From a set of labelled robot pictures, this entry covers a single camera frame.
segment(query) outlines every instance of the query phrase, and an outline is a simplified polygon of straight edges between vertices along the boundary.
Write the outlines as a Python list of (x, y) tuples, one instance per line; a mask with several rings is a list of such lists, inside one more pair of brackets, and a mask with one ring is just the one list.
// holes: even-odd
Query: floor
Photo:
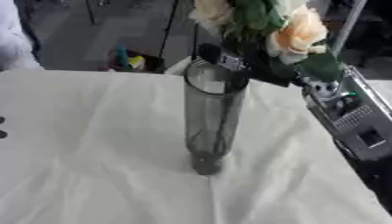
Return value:
[[(172, 0), (112, 0), (97, 6), (92, 1), (97, 25), (91, 25), (84, 0), (66, 0), (68, 7), (53, 2), (38, 5), (33, 27), (43, 43), (42, 64), (47, 69), (96, 70), (105, 65), (116, 46), (158, 56)], [(193, 23), (187, 18), (191, 1), (179, 1), (170, 36), (164, 48), (169, 67), (191, 51)], [(214, 42), (200, 32), (201, 41)]]

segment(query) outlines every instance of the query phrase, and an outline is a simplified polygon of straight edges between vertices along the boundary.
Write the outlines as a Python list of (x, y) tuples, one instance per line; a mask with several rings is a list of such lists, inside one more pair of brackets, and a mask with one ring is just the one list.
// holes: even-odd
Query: peach rose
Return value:
[(315, 9), (306, 5), (294, 10), (288, 24), (273, 32), (267, 39), (271, 57), (280, 57), (286, 64), (297, 63), (307, 58), (308, 53), (324, 53), (325, 45), (314, 45), (326, 38), (327, 29)]
[(212, 34), (218, 34), (222, 25), (227, 24), (233, 9), (227, 0), (195, 0), (195, 10), (190, 18), (199, 23)]

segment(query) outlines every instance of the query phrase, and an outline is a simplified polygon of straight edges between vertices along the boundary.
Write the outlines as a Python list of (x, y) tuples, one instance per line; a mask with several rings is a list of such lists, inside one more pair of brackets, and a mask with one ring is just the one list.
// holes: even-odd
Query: table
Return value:
[(0, 222), (391, 222), (295, 87), (252, 81), (224, 172), (197, 176), (183, 88), (170, 75), (0, 73)]

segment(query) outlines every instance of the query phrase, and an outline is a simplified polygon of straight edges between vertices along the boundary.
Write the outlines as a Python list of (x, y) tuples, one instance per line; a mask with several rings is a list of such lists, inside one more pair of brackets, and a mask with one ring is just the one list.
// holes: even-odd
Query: person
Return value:
[(42, 69), (20, 23), (13, 0), (0, 0), (0, 70)]

